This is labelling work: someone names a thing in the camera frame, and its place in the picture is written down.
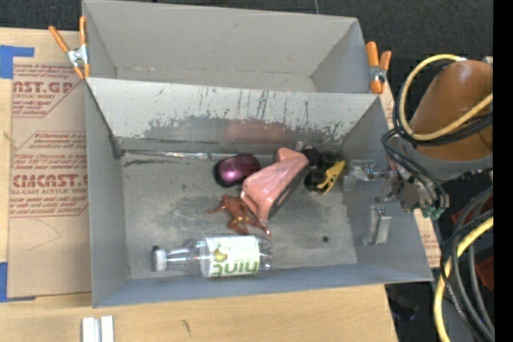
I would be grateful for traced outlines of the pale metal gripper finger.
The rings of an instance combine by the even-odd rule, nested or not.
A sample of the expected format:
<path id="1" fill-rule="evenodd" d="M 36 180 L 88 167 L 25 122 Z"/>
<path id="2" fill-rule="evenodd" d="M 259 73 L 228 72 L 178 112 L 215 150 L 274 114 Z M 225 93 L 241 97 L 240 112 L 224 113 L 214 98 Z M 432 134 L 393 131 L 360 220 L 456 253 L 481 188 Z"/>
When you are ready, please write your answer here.
<path id="1" fill-rule="evenodd" d="M 358 182 L 374 182 L 379 179 L 392 179 L 396 171 L 391 167 L 378 167 L 373 160 L 353 160 L 343 179 L 343 190 L 352 191 Z"/>
<path id="2" fill-rule="evenodd" d="M 399 202 L 395 194 L 377 196 L 369 208 L 369 222 L 362 244 L 365 246 L 387 245 L 392 227 L 398 220 Z"/>

